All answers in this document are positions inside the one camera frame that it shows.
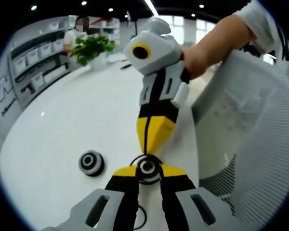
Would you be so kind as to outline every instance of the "potted plant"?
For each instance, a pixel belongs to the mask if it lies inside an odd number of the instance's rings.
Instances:
[[[76,56],[77,62],[82,66],[90,63],[93,69],[104,67],[106,52],[115,48],[115,44],[104,35],[90,36],[87,39],[77,38],[76,44],[71,56]]]

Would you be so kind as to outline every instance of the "white shirt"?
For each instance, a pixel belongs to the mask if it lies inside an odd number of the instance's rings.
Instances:
[[[87,37],[88,37],[87,32],[80,32],[75,29],[72,29],[72,30],[67,31],[66,34],[64,35],[63,44],[71,45],[72,48],[75,48],[77,46],[76,44],[77,38],[87,39]],[[76,56],[70,57],[70,54],[69,54],[69,62],[72,68],[76,68],[77,66],[79,66],[79,64],[77,63]]]
[[[235,14],[257,36],[257,45],[266,53],[276,52],[276,66],[289,76],[289,42],[265,8],[258,1],[252,0]]]

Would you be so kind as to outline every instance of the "ceiling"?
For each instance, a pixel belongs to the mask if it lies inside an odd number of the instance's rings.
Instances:
[[[138,18],[152,16],[145,0],[19,0],[12,1],[14,9],[15,29],[33,22],[63,15],[85,14],[98,17],[116,17],[125,20],[126,11],[129,11],[133,21]],[[217,22],[220,18],[230,15],[242,8],[249,0],[151,0],[157,12],[163,15],[178,15],[185,18],[196,17],[207,21]]]

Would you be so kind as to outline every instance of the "window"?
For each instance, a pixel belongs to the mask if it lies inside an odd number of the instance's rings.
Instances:
[[[197,29],[206,30],[206,21],[197,19],[196,26],[197,26]]]
[[[209,33],[215,27],[214,23],[210,23],[204,20],[196,20],[196,43],[200,42],[203,37]]]
[[[199,43],[200,40],[202,40],[203,37],[205,37],[207,33],[203,30],[197,30],[196,31],[196,43]]]
[[[174,26],[171,30],[171,35],[179,44],[184,43],[184,29],[183,26]]]
[[[161,19],[166,21],[171,29],[170,35],[179,43],[184,43],[184,18],[179,16],[161,15]]]
[[[184,25],[184,18],[183,17],[174,16],[173,17],[173,25],[174,26],[183,26]]]
[[[212,31],[214,27],[215,27],[215,24],[214,24],[214,23],[209,23],[209,22],[207,22],[207,31],[208,31],[208,32],[209,32],[209,31]]]

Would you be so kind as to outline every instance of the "white sleeve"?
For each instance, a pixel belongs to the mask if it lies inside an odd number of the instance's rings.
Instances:
[[[240,11],[234,13],[239,16],[250,30],[257,36],[255,43],[266,53],[274,49],[274,39],[270,25],[270,15],[256,0],[251,0]]]
[[[64,45],[72,45],[72,43],[73,43],[73,38],[72,38],[72,35],[71,35],[71,30],[69,30],[64,35],[63,44]]]

